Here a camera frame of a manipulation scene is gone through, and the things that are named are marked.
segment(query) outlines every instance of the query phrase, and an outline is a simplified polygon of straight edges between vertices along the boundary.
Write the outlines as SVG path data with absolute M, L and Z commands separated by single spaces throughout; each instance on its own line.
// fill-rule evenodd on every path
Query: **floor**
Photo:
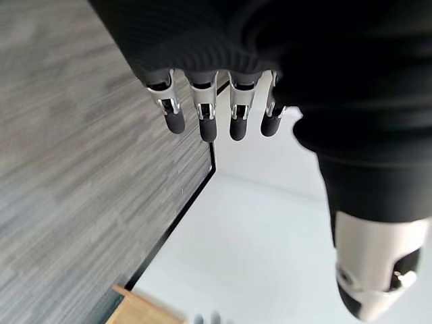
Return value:
M 98 323 L 211 166 L 84 0 L 0 2 L 0 323 Z

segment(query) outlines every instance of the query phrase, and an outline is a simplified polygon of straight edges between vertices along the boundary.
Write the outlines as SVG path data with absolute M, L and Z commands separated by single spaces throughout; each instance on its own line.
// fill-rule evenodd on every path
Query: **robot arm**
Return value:
M 300 107 L 317 154 L 346 308 L 384 313 L 416 280 L 432 215 L 432 3 L 369 0 L 90 0 L 132 71 L 184 129 L 172 69 L 191 85 L 203 140 L 216 137 L 219 70 L 230 73 L 234 140 L 273 71 L 261 132 Z

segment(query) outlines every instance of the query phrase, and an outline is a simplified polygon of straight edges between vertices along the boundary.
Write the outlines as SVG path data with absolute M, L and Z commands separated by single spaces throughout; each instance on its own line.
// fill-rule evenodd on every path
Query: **wooden board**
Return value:
M 169 310 L 161 303 L 137 296 L 122 287 L 113 289 L 124 296 L 123 301 L 108 319 L 107 324 L 182 324 L 186 320 L 181 314 Z

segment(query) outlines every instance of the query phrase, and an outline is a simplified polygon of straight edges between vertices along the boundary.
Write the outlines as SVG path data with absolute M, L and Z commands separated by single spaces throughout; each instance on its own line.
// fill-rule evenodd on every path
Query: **black fingertip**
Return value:
M 231 138 L 233 140 L 242 140 L 246 135 L 247 125 L 247 119 L 242 119 L 240 117 L 237 119 L 231 118 L 231 124 L 229 125 L 229 135 L 231 135 Z
M 174 134 L 181 134 L 184 131 L 184 117 L 183 111 L 180 109 L 178 113 L 169 113 L 165 115 L 165 121 L 167 122 L 168 129 Z
M 200 119 L 200 134 L 205 142 L 213 142 L 217 135 L 216 119 Z
M 279 125 L 281 123 L 281 118 L 278 117 L 269 117 L 266 113 L 264 113 L 263 121 L 261 122 L 261 134 L 270 137 L 276 134 L 279 129 Z
M 342 302 L 344 303 L 346 309 L 349 310 L 349 312 L 354 315 L 356 318 L 358 318 L 360 314 L 360 310 L 362 308 L 362 304 L 359 303 L 357 300 L 353 299 L 346 291 L 341 287 L 339 283 L 337 283 L 337 288 L 339 290 L 340 298 L 342 299 Z

